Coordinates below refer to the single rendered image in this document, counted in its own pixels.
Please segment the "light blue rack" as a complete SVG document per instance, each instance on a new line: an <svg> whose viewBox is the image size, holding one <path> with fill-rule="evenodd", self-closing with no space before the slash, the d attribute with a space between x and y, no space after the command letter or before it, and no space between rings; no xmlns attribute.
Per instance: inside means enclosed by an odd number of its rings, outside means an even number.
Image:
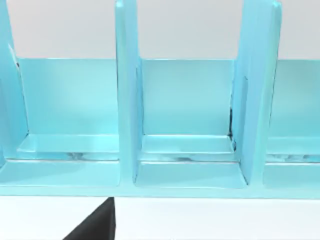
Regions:
<svg viewBox="0 0 320 240"><path fill-rule="evenodd" d="M280 0L243 0L234 59L24 58L0 0L0 196L320 199L320 59L279 59Z"/></svg>

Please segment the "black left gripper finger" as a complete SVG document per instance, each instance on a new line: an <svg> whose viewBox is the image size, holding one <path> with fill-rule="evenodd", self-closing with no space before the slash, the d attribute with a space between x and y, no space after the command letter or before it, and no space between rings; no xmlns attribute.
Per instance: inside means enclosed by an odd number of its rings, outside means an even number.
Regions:
<svg viewBox="0 0 320 240"><path fill-rule="evenodd" d="M115 240L116 208L108 197L62 240Z"/></svg>

